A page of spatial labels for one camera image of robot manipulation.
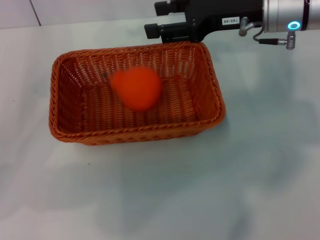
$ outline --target basket rim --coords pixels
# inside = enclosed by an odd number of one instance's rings
[[[216,116],[213,118],[208,118],[205,120],[198,120],[198,121],[184,121],[179,123],[166,123],[166,124],[153,124],[153,125],[146,125],[146,126],[139,126],[139,127],[123,127],[123,128],[115,128],[115,129],[107,129],[107,130],[100,130],[100,131],[79,131],[79,132],[64,132],[58,129],[58,102],[59,102],[59,78],[60,78],[60,72],[61,72],[61,66],[65,61],[68,61],[70,59],[78,58],[78,57],[89,57],[93,54],[97,54],[98,56],[101,55],[111,55],[111,54],[117,54],[123,52],[123,49],[125,49],[126,54],[136,53],[138,52],[149,52],[150,49],[153,51],[157,48],[161,50],[165,49],[172,49],[174,47],[196,47],[203,50],[204,55],[206,57],[206,64],[209,64],[209,75],[212,79],[212,81],[215,81],[215,84],[213,85],[213,91],[215,92],[215,95],[218,98],[217,104],[217,113]],[[221,90],[219,83],[217,81],[215,70],[213,69],[213,63],[211,59],[210,52],[206,45],[202,42],[200,43],[191,43],[191,42],[173,42],[173,43],[156,43],[156,44],[149,44],[149,45],[141,45],[141,46],[129,46],[129,47],[115,47],[115,48],[102,48],[102,49],[83,49],[83,50],[76,50],[76,51],[70,51],[67,53],[64,53],[60,55],[53,63],[52,65],[52,74],[51,74],[51,87],[50,87],[50,106],[49,106],[49,128],[50,132],[53,134],[53,136],[57,139],[60,138],[68,138],[72,139],[78,136],[82,136],[83,138],[86,137],[98,137],[101,135],[117,135],[117,134],[128,134],[128,133],[134,133],[134,132],[145,132],[145,131],[158,131],[162,129],[177,129],[177,128],[193,128],[195,126],[199,126],[200,128],[203,128],[204,126],[213,127],[214,125],[217,125],[220,123],[226,112],[226,106],[224,103],[224,100],[222,98]]]

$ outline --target orange ball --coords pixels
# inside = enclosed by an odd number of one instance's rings
[[[116,72],[111,86],[124,105],[137,112],[145,112],[154,106],[162,91],[159,75],[151,68],[142,66]]]

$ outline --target white table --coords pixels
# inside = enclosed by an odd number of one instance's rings
[[[90,147],[51,136],[56,57],[159,43],[144,24],[183,20],[0,30],[1,240],[320,238],[320,31],[299,32],[293,51],[207,36],[227,118],[195,137]]]

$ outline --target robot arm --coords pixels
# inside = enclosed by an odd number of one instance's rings
[[[260,44],[286,45],[294,49],[296,31],[320,29],[320,0],[171,0],[156,2],[157,16],[184,12],[186,22],[147,24],[148,39],[161,37],[163,43],[201,42],[206,35],[223,30],[247,31],[262,27],[255,39]],[[286,39],[257,39],[265,33],[288,32]]]

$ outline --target orange wicker basket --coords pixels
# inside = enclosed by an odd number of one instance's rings
[[[162,80],[159,103],[126,108],[111,89],[115,71],[149,66]],[[104,145],[196,135],[219,124],[225,104],[203,43],[79,50],[52,67],[49,127],[62,142]]]

